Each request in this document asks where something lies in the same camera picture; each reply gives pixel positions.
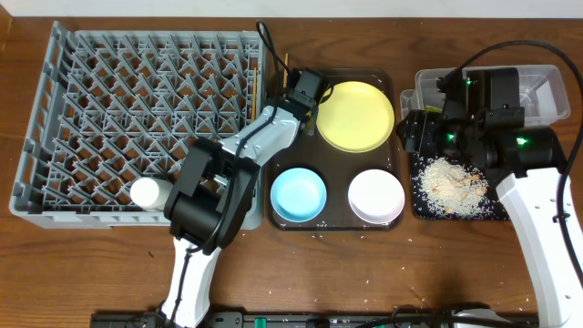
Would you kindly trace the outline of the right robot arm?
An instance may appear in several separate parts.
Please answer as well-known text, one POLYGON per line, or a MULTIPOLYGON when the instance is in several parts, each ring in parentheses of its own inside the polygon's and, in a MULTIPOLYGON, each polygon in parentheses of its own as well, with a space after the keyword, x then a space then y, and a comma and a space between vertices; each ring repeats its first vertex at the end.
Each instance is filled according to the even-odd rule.
POLYGON ((552 65, 425 69, 396 133, 424 219, 508 219, 543 327, 582 324, 582 231, 552 124, 570 106, 552 65))

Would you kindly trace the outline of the white bowl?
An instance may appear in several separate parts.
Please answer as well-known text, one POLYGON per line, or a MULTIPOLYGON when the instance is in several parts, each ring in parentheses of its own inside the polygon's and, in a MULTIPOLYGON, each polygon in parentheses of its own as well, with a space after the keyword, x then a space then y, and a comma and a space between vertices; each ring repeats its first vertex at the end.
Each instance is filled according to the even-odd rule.
POLYGON ((348 203, 361 220, 376 224, 389 224, 401 214, 405 195, 401 182, 392 173, 381 169, 368 169, 351 181, 348 203))

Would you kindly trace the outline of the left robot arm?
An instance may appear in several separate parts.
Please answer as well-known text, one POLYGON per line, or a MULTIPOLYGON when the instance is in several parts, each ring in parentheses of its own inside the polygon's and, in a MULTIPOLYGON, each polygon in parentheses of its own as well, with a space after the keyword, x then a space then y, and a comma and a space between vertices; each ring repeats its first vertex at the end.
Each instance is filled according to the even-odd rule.
POLYGON ((247 127, 229 138, 199 138, 190 147, 164 206, 175 264, 158 327, 196 327, 210 308, 210 283, 220 252, 237 236, 251 206, 261 168, 314 124, 330 94, 324 73, 295 69, 247 127))

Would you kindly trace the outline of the white cup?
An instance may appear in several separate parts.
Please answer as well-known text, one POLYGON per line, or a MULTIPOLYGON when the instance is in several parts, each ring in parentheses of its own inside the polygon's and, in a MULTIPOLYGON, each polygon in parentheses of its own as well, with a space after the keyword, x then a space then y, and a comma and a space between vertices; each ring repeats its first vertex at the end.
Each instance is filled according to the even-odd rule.
POLYGON ((130 198, 145 211, 163 211, 172 187, 163 179, 139 178, 130 187, 130 198))

